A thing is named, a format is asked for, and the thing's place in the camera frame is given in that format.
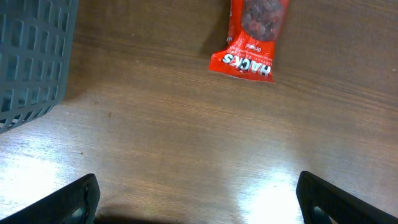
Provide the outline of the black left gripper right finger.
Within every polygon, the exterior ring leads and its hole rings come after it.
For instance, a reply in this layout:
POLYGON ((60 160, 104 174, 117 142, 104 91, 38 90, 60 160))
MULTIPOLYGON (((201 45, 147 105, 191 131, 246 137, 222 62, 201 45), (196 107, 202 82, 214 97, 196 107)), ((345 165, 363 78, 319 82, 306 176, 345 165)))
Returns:
POLYGON ((300 173, 296 196, 305 223, 397 223, 397 218, 309 171, 300 173))

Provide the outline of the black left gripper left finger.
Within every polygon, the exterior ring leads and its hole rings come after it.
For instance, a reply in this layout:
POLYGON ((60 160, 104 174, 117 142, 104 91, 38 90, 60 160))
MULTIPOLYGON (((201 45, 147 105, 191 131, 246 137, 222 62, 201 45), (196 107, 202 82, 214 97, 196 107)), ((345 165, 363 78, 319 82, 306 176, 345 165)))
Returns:
POLYGON ((100 200, 94 174, 87 174, 56 192, 4 218, 1 224, 91 224, 100 200))

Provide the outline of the red candy bag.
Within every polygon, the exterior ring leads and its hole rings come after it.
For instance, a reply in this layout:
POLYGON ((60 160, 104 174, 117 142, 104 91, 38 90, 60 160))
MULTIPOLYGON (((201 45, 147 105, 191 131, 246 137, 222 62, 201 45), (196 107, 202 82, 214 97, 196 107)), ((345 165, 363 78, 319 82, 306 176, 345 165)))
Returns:
POLYGON ((273 82, 276 41, 289 0, 232 0, 227 47, 211 56, 209 70, 257 82, 273 82))

